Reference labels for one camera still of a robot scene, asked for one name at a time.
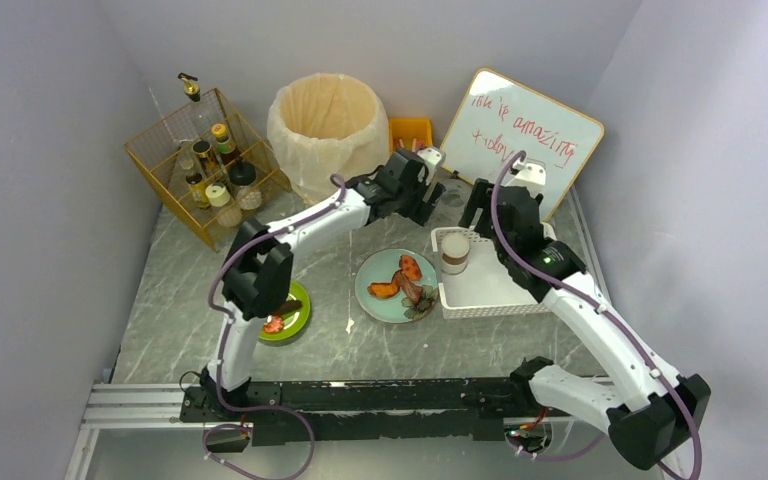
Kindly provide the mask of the white mug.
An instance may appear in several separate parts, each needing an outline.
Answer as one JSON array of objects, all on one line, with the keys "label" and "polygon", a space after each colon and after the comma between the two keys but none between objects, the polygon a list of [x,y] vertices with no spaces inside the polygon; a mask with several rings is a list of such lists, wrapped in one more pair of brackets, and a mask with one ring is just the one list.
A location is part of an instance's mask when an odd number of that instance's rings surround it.
[{"label": "white mug", "polygon": [[440,242],[442,271],[448,275],[462,273],[468,263],[470,248],[470,241],[465,234],[447,234]]}]

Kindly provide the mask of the white plastic basket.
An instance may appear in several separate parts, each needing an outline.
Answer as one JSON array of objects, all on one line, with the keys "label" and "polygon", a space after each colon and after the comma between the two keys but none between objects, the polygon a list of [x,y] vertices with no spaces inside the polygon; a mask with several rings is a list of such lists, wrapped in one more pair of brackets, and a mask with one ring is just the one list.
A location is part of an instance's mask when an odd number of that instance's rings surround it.
[{"label": "white plastic basket", "polygon": [[[465,269],[456,274],[445,270],[442,259],[442,242],[452,234],[464,236],[470,245]],[[530,315],[549,311],[509,277],[498,261],[492,240],[460,227],[435,228],[430,239],[440,303],[446,319]]]}]

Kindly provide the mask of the black lid shaker jar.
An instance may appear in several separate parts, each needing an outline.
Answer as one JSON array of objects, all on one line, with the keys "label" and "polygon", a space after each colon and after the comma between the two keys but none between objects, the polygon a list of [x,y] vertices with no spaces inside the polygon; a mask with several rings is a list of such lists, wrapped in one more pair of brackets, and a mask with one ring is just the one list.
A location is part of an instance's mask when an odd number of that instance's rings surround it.
[{"label": "black lid shaker jar", "polygon": [[229,179],[236,187],[236,203],[244,211],[257,210],[263,203],[257,188],[257,170],[249,162],[237,160],[229,169]]}]

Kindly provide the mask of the tall yellow label spice jar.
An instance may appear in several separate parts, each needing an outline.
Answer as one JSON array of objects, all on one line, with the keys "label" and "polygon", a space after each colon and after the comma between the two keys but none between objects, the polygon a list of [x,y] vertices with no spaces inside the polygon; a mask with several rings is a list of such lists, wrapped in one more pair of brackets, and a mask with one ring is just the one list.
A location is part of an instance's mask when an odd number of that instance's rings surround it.
[{"label": "tall yellow label spice jar", "polygon": [[206,140],[198,140],[192,144],[191,150],[199,161],[206,177],[214,176],[220,171],[219,162],[213,152],[212,146]]}]

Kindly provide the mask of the small yellow label bottle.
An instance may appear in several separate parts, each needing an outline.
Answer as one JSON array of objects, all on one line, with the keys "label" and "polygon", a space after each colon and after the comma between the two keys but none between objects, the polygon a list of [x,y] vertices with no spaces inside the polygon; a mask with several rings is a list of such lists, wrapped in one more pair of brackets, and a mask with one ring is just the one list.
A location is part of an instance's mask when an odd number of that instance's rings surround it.
[{"label": "small yellow label bottle", "polygon": [[185,181],[196,206],[201,210],[209,210],[211,204],[206,195],[207,184],[204,177],[198,171],[192,170],[185,174]]}]

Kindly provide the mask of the clear oil dispenser bottle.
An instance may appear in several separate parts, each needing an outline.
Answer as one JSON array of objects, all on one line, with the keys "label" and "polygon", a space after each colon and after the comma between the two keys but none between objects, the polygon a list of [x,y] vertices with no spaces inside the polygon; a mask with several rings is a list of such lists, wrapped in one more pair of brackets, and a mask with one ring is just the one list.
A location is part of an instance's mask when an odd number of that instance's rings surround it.
[{"label": "clear oil dispenser bottle", "polygon": [[184,84],[184,93],[189,99],[189,117],[196,133],[202,140],[213,144],[215,138],[211,130],[216,121],[211,106],[201,93],[198,79],[183,72],[177,78]]}]

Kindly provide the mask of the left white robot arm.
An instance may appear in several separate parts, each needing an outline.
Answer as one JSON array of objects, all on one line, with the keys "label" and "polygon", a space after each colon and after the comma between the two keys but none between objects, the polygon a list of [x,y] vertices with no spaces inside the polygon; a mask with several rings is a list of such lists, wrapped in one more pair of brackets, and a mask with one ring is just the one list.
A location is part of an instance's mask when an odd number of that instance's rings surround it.
[{"label": "left white robot arm", "polygon": [[254,350],[267,317],[287,298],[294,261],[392,214],[425,225],[445,190],[435,178],[445,159],[436,147],[398,148],[370,173],[332,174],[336,192],[298,214],[240,226],[208,293],[209,307],[222,315],[216,353],[200,380],[213,409],[247,409]]}]

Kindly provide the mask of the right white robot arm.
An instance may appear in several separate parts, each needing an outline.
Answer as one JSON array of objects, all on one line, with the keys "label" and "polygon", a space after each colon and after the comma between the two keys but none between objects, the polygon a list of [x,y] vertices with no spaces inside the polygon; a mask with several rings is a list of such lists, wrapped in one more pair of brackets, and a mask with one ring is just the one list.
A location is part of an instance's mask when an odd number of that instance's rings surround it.
[{"label": "right white robot arm", "polygon": [[690,478],[701,475],[699,428],[711,389],[658,356],[622,319],[583,261],[565,243],[546,237],[539,202],[524,186],[475,181],[459,221],[493,243],[505,276],[560,318],[611,379],[605,387],[572,375],[543,357],[524,360],[510,375],[524,408],[559,409],[602,432],[632,466],[659,466],[684,444],[693,449]]}]

